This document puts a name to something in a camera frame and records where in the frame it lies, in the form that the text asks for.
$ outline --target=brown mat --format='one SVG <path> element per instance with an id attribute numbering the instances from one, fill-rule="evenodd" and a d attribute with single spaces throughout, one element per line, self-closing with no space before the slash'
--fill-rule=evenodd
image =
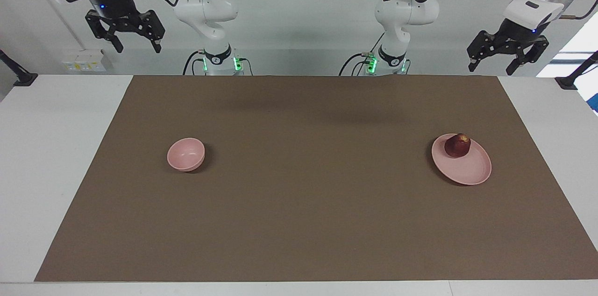
<path id="1" fill-rule="evenodd" d="M 436 170 L 451 132 L 486 183 Z M 36 281 L 476 279 L 598 279 L 497 78 L 134 77 Z"/>

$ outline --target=black stand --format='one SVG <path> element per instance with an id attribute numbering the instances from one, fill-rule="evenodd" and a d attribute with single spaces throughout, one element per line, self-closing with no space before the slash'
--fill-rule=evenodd
<path id="1" fill-rule="evenodd" d="M 0 60 L 2 60 L 4 64 L 8 66 L 8 68 L 13 70 L 13 72 L 19 78 L 19 80 L 14 83 L 14 85 L 17 87 L 25 87 L 31 85 L 32 83 L 34 83 L 36 77 L 38 76 L 37 73 L 29 73 L 25 68 L 23 68 L 23 66 L 17 64 L 17 62 L 8 57 L 1 49 Z"/>
<path id="2" fill-rule="evenodd" d="M 577 91 L 577 87 L 575 87 L 575 79 L 580 77 L 584 74 L 584 72 L 590 68 L 593 64 L 596 64 L 598 61 L 598 51 L 594 52 L 583 64 L 581 64 L 575 72 L 571 73 L 568 77 L 557 77 L 555 80 L 560 85 L 560 87 L 564 90 L 575 90 Z"/>

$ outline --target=green light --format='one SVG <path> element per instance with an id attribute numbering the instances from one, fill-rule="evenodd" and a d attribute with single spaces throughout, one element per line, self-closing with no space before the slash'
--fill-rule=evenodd
<path id="1" fill-rule="evenodd" d="M 233 57 L 233 61 L 235 62 L 235 70 L 243 69 L 243 64 L 241 64 L 241 62 L 239 62 L 239 59 L 237 59 L 237 57 Z"/>
<path id="2" fill-rule="evenodd" d="M 378 59 L 376 57 L 370 57 L 370 65 L 368 66 L 368 73 L 374 74 L 376 73 L 376 65 L 378 65 Z"/>

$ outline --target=white wall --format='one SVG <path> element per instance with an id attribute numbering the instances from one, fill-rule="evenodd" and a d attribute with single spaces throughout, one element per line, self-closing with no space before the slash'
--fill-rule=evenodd
<path id="1" fill-rule="evenodd" d="M 239 55 L 251 59 L 256 74 L 334 75 L 350 54 L 369 50 L 381 34 L 374 19 L 377 1 L 238 0 L 239 18 L 224 26 Z M 436 23 L 410 27 L 411 73 L 468 74 L 466 47 L 480 30 L 497 30 L 510 0 L 439 1 Z M 585 13 L 593 1 L 577 0 L 568 13 Z M 105 49 L 115 66 L 113 73 L 180 73 L 188 54 L 201 47 L 197 35 L 178 22 L 161 0 L 136 2 L 140 11 L 155 9 L 167 29 L 159 55 L 146 39 L 134 34 L 119 35 L 125 47 L 122 54 L 96 40 L 83 19 L 90 8 L 87 1 L 57 6 L 48 0 L 0 0 L 0 47 L 30 70 L 62 73 L 62 52 L 78 49 L 77 37 L 86 49 Z M 583 23 L 552 24 L 545 32 L 551 45 L 544 57 L 517 75 L 540 72 Z M 489 58 L 476 73 L 504 75 L 510 61 L 511 57 Z"/>

